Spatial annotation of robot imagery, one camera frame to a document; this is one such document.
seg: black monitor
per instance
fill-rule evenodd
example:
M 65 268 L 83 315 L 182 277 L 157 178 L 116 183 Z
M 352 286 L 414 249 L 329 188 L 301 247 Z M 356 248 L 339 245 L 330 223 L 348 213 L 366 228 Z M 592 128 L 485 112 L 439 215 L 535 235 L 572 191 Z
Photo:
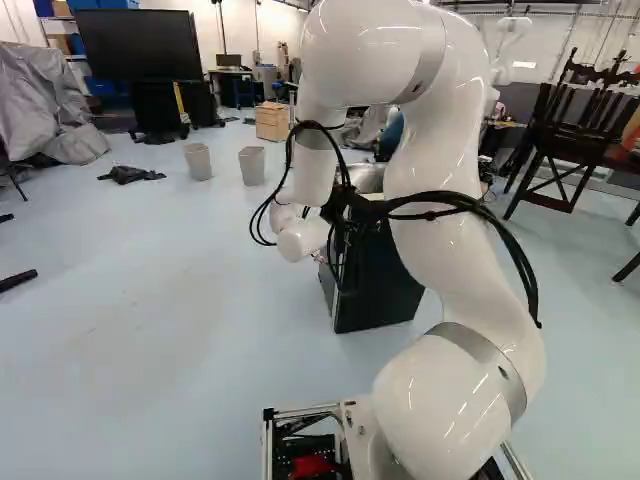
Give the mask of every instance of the black monitor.
M 186 10 L 90 9 L 74 13 L 93 75 L 202 81 L 193 17 Z
M 241 67 L 242 55 L 238 54 L 216 54 L 216 65 L 219 67 Z

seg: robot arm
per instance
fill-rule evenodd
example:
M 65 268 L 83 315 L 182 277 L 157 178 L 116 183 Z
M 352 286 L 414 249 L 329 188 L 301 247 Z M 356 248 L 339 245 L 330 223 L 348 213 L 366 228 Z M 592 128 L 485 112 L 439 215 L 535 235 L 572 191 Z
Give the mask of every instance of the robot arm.
M 533 23 L 529 17 L 503 17 L 496 26 L 502 33 L 502 41 L 496 59 L 491 63 L 491 84 L 509 85 L 513 69 L 513 47 L 531 30 Z
M 442 190 L 480 197 L 478 134 L 490 65 L 473 25 L 408 0 L 323 0 L 307 18 L 301 49 L 299 120 L 337 127 L 349 105 L 398 104 L 404 113 L 403 140 L 385 172 L 386 199 Z M 287 201 L 327 202 L 335 173 L 329 143 L 317 130 L 296 134 Z M 394 214 L 447 208 L 407 203 Z M 296 261 L 326 242 L 329 227 L 320 222 L 276 222 L 285 258 Z M 402 262 L 440 295 L 444 318 L 380 372 L 376 419 L 413 478 L 466 480 L 542 384 L 541 336 L 480 218 L 463 212 L 390 224 Z

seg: gray tarp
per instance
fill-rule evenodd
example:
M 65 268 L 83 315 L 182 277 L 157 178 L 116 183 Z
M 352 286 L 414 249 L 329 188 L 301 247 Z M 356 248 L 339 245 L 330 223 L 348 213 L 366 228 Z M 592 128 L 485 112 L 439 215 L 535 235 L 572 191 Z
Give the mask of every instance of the gray tarp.
M 92 162 L 109 149 L 57 48 L 0 42 L 0 138 L 9 160 L 42 152 L 62 163 Z

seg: black pipe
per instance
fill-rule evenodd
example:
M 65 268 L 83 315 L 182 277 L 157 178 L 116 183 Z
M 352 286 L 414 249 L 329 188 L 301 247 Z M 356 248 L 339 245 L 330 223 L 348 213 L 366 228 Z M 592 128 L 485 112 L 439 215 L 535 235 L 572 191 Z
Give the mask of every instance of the black pipe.
M 26 272 L 22 272 L 17 275 L 13 275 L 12 277 L 5 278 L 4 280 L 0 280 L 0 293 L 11 290 L 12 288 L 17 287 L 24 282 L 28 282 L 29 280 L 33 280 L 37 276 L 38 272 L 36 270 L 27 270 Z
M 227 36 L 224 33 L 224 18 L 222 17 L 222 2 L 218 3 L 218 12 L 220 13 L 220 29 L 222 30 L 222 49 L 227 54 Z

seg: gray floor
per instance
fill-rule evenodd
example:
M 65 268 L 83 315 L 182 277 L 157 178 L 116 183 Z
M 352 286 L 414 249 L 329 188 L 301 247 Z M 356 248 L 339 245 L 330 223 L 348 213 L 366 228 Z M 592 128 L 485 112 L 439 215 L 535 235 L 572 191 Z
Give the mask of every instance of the gray floor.
M 427 293 L 412 323 L 335 335 L 315 264 L 248 235 L 283 144 L 240 122 L 189 140 L 209 145 L 211 181 L 187 178 L 181 142 L 118 135 L 92 165 L 26 182 L 28 203 L 0 191 L 16 215 L 0 226 L 0 277 L 40 271 L 0 297 L 1 478 L 256 479 L 262 408 L 366 392 L 439 320 Z M 268 186 L 242 186 L 246 145 L 266 147 Z M 116 162 L 168 178 L 95 179 Z M 623 224 L 633 206 L 586 192 L 573 215 L 522 204 L 510 222 L 538 275 L 548 351 L 547 383 L 513 435 L 535 478 L 640 471 L 640 272 L 610 281 L 640 249 L 639 227 Z

